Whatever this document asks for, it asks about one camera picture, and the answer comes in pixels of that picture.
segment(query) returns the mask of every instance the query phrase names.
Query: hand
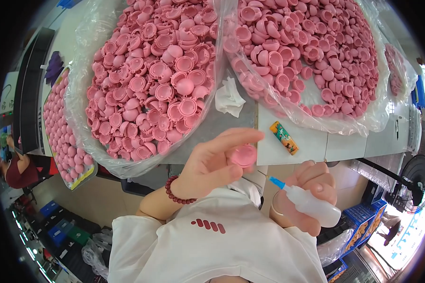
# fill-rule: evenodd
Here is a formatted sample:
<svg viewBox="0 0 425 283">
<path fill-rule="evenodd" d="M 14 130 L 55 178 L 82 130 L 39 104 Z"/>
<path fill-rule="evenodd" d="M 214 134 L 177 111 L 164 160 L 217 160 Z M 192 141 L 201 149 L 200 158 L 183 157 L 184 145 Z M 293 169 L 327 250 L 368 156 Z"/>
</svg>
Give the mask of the hand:
<svg viewBox="0 0 425 283">
<path fill-rule="evenodd" d="M 315 164 L 313 161 L 305 161 L 284 182 L 288 186 L 298 186 L 305 190 L 310 190 L 317 199 L 327 201 L 333 205 L 337 202 L 335 180 L 324 162 Z M 278 191 L 274 198 L 272 204 L 274 209 L 282 213 L 301 231 L 308 232 L 313 237 L 318 236 L 321 230 L 319 222 L 315 218 L 297 211 L 294 203 L 288 199 L 286 194 L 280 192 Z"/>
<path fill-rule="evenodd" d="M 9 145 L 12 149 L 14 149 L 14 139 L 11 135 L 6 137 L 6 144 Z"/>
<path fill-rule="evenodd" d="M 195 146 L 183 172 L 171 185 L 172 193 L 181 199 L 200 198 L 221 186 L 242 177 L 240 166 L 230 162 L 233 151 L 244 144 L 253 144 L 264 138 L 264 133 L 250 128 L 232 128 L 206 143 Z"/>
</svg>

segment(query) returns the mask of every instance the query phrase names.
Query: green bin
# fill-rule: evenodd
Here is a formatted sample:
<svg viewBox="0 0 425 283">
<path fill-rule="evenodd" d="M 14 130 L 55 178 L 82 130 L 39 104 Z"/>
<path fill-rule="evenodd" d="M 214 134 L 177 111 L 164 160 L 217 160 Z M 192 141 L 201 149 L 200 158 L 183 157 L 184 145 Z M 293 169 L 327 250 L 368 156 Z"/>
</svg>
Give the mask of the green bin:
<svg viewBox="0 0 425 283">
<path fill-rule="evenodd" d="M 69 230 L 68 237 L 78 242 L 82 246 L 85 246 L 88 239 L 91 238 L 91 235 L 79 227 L 74 226 L 71 230 Z"/>
</svg>

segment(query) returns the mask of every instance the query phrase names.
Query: crumpled tissue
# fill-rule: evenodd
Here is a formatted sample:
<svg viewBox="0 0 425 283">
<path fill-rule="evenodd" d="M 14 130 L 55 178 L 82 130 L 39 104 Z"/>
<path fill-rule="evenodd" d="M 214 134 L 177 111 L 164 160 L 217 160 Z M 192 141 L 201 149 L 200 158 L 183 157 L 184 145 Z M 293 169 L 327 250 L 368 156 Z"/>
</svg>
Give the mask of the crumpled tissue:
<svg viewBox="0 0 425 283">
<path fill-rule="evenodd" d="M 234 78 L 228 77 L 226 81 L 222 81 L 222 84 L 223 86 L 216 91 L 216 109 L 239 118 L 239 113 L 246 101 L 239 95 Z"/>
</svg>

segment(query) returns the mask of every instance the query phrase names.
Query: beige floor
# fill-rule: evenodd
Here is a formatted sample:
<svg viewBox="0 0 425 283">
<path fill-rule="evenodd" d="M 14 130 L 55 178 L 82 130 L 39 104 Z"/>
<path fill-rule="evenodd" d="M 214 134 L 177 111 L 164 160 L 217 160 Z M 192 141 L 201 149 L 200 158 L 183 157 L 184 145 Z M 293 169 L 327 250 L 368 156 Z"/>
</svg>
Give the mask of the beige floor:
<svg viewBox="0 0 425 283">
<path fill-rule="evenodd" d="M 299 164 L 269 166 L 268 174 L 284 179 L 291 175 L 297 166 Z M 337 166 L 329 169 L 335 177 L 337 207 L 341 210 L 360 203 L 368 181 L 348 166 L 349 161 L 341 161 Z M 266 182 L 263 193 L 265 202 L 261 209 L 266 215 L 269 214 L 272 196 L 277 190 L 275 185 Z M 38 201 L 38 208 L 54 200 L 68 210 L 101 226 L 111 226 L 113 219 L 134 214 L 142 199 L 141 196 L 123 192 L 119 182 L 99 177 L 70 191 L 65 187 L 59 175 L 34 188 L 34 195 Z"/>
</svg>

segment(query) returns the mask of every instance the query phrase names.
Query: gray table surface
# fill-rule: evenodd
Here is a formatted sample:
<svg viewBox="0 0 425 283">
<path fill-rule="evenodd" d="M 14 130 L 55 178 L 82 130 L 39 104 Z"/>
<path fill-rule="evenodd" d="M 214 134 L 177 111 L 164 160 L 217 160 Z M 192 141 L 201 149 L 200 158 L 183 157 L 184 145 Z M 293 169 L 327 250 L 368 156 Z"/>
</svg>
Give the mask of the gray table surface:
<svg viewBox="0 0 425 283">
<path fill-rule="evenodd" d="M 257 111 L 257 103 L 247 95 L 244 88 L 234 76 L 236 87 L 241 97 L 246 101 L 239 114 L 239 118 L 232 116 L 230 113 L 223 114 L 216 110 L 214 101 L 211 108 L 200 126 L 195 130 L 178 149 L 169 154 L 161 163 L 164 164 L 186 164 L 189 155 L 195 145 L 214 139 L 223 131 L 236 127 L 255 127 L 255 113 Z"/>
</svg>

